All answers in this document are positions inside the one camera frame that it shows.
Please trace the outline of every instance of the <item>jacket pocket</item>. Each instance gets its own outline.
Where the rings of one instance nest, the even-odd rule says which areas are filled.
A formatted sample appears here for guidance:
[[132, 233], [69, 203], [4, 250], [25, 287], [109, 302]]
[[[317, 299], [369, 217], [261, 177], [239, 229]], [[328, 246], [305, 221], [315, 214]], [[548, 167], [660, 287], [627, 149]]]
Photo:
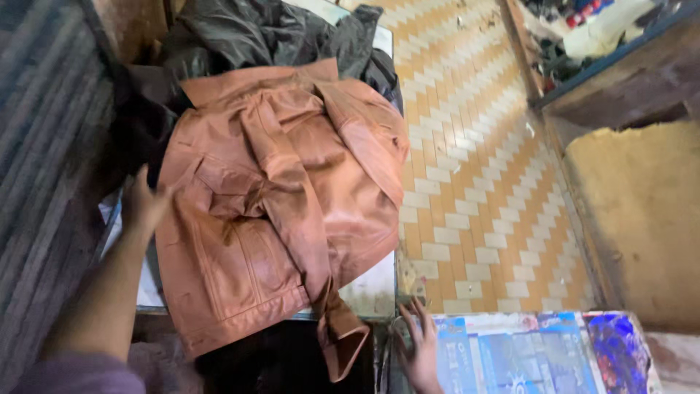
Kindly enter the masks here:
[[250, 219], [239, 230], [261, 302], [301, 285], [299, 271], [269, 221]]

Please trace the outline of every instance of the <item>debris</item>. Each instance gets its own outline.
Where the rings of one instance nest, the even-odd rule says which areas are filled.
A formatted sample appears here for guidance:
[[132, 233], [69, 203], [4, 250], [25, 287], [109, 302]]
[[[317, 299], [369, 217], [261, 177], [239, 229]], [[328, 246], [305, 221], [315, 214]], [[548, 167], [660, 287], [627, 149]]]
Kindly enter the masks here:
[[530, 125], [530, 122], [525, 123], [525, 128], [530, 132], [530, 137], [534, 138], [535, 137], [535, 129], [532, 128]]

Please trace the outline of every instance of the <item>jacket seam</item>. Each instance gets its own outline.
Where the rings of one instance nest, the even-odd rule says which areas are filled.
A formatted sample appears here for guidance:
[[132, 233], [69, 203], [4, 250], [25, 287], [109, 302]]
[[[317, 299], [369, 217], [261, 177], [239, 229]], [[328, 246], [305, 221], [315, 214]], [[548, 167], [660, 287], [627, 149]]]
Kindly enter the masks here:
[[251, 286], [253, 287], [253, 291], [255, 292], [255, 303], [260, 304], [262, 303], [262, 299], [260, 298], [260, 290], [258, 289], [258, 284], [255, 281], [255, 276], [253, 275], [253, 272], [251, 272], [252, 267], [249, 263], [251, 263], [251, 259], [248, 256], [248, 252], [246, 249], [248, 249], [248, 243], [245, 241], [243, 237], [241, 237], [241, 234], [238, 232], [238, 228], [233, 228], [233, 231], [236, 232], [236, 237], [238, 237], [238, 242], [241, 244], [241, 251], [243, 252], [243, 258], [245, 259], [245, 264], [246, 264], [246, 270], [248, 271], [248, 279], [251, 282]]
[[[195, 239], [195, 245], [197, 246], [197, 249], [199, 249], [199, 253], [202, 253], [202, 259], [206, 262], [205, 267], [201, 267], [202, 271], [204, 272], [204, 277], [206, 278], [206, 281], [209, 283], [209, 286], [211, 289], [215, 290], [216, 292], [219, 291], [218, 286], [216, 285], [216, 282], [212, 280], [211, 278], [211, 261], [207, 257], [207, 252], [204, 250], [204, 246], [202, 244], [202, 235], [201, 235], [201, 227], [198, 222], [195, 222], [194, 225], [194, 231], [193, 234], [196, 237]], [[216, 297], [215, 292], [209, 292], [209, 298], [211, 300], [212, 306], [216, 310], [216, 313], [218, 314], [218, 318], [221, 319], [223, 316], [223, 311], [221, 310], [221, 305], [219, 304], [219, 299]]]

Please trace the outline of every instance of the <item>stain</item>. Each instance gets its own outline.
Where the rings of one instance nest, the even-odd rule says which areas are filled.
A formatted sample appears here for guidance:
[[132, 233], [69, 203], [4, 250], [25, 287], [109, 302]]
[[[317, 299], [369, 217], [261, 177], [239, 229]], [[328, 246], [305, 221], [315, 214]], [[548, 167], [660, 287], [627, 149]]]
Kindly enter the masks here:
[[654, 363], [669, 372], [677, 372], [680, 370], [680, 361], [676, 354], [662, 345], [658, 339], [647, 337], [647, 345], [654, 358]]

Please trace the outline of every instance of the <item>floor tile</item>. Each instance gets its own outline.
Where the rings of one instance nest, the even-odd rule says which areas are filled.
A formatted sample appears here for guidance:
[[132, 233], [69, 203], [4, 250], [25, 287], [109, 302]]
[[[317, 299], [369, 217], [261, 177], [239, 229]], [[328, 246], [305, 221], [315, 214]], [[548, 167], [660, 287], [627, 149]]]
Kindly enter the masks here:
[[399, 234], [403, 265], [423, 281], [413, 291], [434, 313], [590, 307], [570, 194], [543, 130], [526, 126], [503, 22], [488, 23], [499, 15], [496, 1], [372, 4], [384, 7], [380, 24], [394, 32], [409, 125]]

